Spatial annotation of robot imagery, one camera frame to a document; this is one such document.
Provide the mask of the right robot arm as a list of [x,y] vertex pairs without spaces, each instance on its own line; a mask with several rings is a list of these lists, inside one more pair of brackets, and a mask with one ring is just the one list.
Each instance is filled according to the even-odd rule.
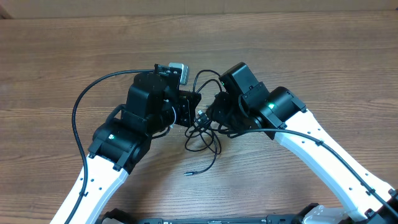
[[206,111],[218,132],[229,138],[267,134],[301,159],[342,204],[310,204],[292,223],[397,223],[397,190],[346,152],[295,94],[282,86],[269,91],[243,62],[219,80],[225,90]]

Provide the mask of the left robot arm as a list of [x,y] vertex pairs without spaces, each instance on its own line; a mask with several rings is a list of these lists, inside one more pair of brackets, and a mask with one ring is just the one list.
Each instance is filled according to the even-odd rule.
[[150,149],[174,124],[193,126],[201,94],[180,90],[181,71],[169,68],[132,70],[127,101],[118,105],[94,132],[83,150],[72,118],[72,130],[83,160],[82,170],[52,223],[94,223],[113,194]]

